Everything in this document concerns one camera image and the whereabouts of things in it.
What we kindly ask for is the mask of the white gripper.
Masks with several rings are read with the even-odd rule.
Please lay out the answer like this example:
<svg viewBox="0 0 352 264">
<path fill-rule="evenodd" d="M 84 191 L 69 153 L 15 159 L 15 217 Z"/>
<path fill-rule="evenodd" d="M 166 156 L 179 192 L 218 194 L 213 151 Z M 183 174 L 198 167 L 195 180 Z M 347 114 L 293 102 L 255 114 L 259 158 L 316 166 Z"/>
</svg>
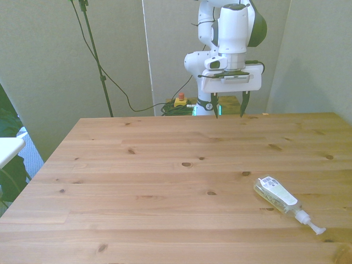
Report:
<svg viewBox="0 0 352 264">
<path fill-rule="evenodd" d="M 218 93 L 243 91 L 240 117 L 245 113 L 250 99 L 249 91 L 262 86 L 262 64 L 246 65 L 241 71 L 204 70 L 201 74 L 201 90 L 211 93 L 211 104 L 218 118 Z"/>
</svg>

